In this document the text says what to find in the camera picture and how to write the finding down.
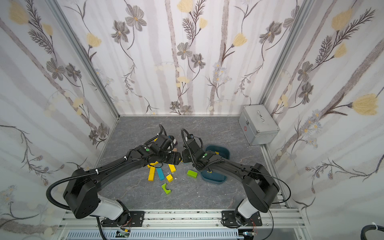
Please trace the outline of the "yellow rectangular block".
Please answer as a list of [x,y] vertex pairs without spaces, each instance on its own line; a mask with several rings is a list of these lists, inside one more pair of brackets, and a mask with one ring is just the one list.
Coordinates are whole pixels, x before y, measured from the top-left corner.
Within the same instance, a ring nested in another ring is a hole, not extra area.
[[172,164],[168,164],[169,168],[170,168],[170,171],[171,173],[174,173],[176,171],[176,167]]

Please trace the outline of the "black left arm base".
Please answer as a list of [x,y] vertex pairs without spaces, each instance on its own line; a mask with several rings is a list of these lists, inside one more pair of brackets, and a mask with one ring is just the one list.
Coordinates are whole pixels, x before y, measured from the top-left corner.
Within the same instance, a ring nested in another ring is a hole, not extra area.
[[141,227],[143,225],[145,211],[130,211],[122,201],[117,200],[120,207],[123,208],[122,214],[116,219],[104,218],[101,221],[103,227]]

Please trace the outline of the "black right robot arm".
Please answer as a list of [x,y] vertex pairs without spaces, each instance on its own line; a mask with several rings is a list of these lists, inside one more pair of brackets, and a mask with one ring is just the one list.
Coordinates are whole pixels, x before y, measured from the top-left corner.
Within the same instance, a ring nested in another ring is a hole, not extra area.
[[267,213],[280,191],[276,178],[261,164],[243,165],[204,151],[195,138],[183,138],[183,160],[193,163],[199,172],[212,170],[242,183],[247,198],[237,207],[237,213],[249,219],[255,212]]

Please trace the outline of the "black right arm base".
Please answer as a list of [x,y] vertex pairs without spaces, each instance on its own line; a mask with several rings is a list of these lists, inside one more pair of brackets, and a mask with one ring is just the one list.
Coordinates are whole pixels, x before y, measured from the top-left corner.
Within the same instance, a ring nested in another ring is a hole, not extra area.
[[221,224],[227,228],[261,227],[263,225],[260,212],[257,211],[249,219],[245,219],[234,210],[221,211]]

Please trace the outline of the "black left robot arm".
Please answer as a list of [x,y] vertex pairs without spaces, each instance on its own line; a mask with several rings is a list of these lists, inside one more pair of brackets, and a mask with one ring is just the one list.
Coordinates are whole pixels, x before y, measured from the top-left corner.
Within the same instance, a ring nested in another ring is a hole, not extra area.
[[89,171],[74,171],[63,198],[77,219],[88,216],[101,217],[104,215],[97,213],[97,209],[102,207],[98,192],[104,187],[129,172],[154,162],[178,165],[181,161],[182,155],[179,152],[162,150],[155,143],[140,145],[110,164]]

